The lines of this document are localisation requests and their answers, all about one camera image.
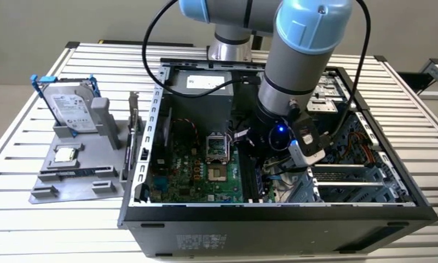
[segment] white label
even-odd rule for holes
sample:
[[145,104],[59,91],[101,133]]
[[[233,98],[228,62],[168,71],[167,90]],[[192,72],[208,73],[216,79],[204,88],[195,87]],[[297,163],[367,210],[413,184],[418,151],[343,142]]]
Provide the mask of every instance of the white label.
[[177,235],[179,249],[224,249],[228,235]]
[[52,99],[69,128],[77,132],[96,130],[84,99],[77,95],[53,94]]
[[305,144],[311,144],[313,142],[312,134],[307,134],[303,139]]
[[191,75],[187,78],[187,88],[188,89],[213,89],[225,82],[221,76],[199,76]]

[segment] robotic arm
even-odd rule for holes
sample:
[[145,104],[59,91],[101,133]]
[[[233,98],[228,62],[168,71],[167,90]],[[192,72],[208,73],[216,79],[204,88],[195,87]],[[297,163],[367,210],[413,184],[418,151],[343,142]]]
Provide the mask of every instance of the robotic arm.
[[[307,104],[344,37],[352,0],[180,0],[180,8],[189,18],[221,24],[229,32],[240,27],[275,32],[248,136],[255,144],[265,141],[263,151],[289,149],[297,167],[312,165],[325,157],[325,138]],[[216,39],[224,41],[219,35],[216,28]],[[237,43],[237,34],[229,35]]]

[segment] black cable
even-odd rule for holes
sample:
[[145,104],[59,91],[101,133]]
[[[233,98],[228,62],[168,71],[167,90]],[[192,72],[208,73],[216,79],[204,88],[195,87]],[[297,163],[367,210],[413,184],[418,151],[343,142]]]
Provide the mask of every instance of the black cable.
[[171,89],[155,76],[155,74],[152,73],[152,70],[148,66],[148,59],[147,59],[147,48],[148,48],[148,41],[149,41],[149,36],[152,35],[152,31],[153,28],[157,24],[157,21],[160,20],[161,16],[164,15],[164,13],[169,10],[169,8],[173,6],[173,4],[177,2],[179,0],[171,0],[165,6],[161,8],[161,10],[157,12],[149,26],[147,29],[147,33],[145,33],[145,38],[143,40],[143,47],[141,47],[141,55],[143,55],[143,64],[145,66],[145,70],[148,72],[149,77],[153,79],[153,81],[156,82],[156,84],[159,86],[161,86],[165,90],[168,90],[169,92],[172,92],[175,95],[181,96],[184,98],[200,98],[204,97],[207,95],[209,95],[211,93],[216,92],[217,90],[220,90],[221,88],[224,88],[227,85],[231,85],[233,83],[240,83],[240,82],[255,82],[253,78],[248,78],[248,77],[241,77],[240,79],[233,79],[228,82],[224,82],[221,85],[219,85],[216,88],[208,90],[204,93],[196,94],[196,95],[191,95],[191,94],[184,94],[181,92],[175,91],[173,89]]
[[337,123],[336,129],[333,131],[333,133],[331,134],[331,137],[335,138],[339,130],[341,129],[341,126],[344,124],[347,115],[349,113],[349,109],[351,109],[351,104],[355,100],[355,95],[357,92],[357,86],[359,86],[359,80],[360,80],[360,75],[361,75],[361,71],[363,71],[363,67],[364,67],[364,61],[365,61],[365,56],[367,56],[367,50],[368,50],[368,44],[371,42],[371,33],[372,33],[372,18],[371,18],[371,13],[368,11],[368,7],[367,4],[364,2],[364,0],[356,0],[357,3],[360,4],[360,7],[363,8],[364,11],[364,15],[365,15],[365,21],[367,21],[367,31],[365,31],[365,40],[364,40],[364,47],[363,47],[363,52],[361,52],[361,57],[360,57],[360,61],[359,61],[359,67],[357,67],[357,72],[356,72],[356,78],[353,81],[353,88],[352,88],[352,94],[349,97],[349,101],[348,101],[348,106],[343,112],[341,115],[341,119]]

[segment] green circuit board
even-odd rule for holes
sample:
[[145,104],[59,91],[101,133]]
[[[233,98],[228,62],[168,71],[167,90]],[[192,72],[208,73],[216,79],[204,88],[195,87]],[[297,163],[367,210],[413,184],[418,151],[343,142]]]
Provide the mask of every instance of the green circuit board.
[[163,203],[243,203],[239,152],[227,165],[207,164],[207,149],[175,142],[168,176],[153,177],[152,201]]

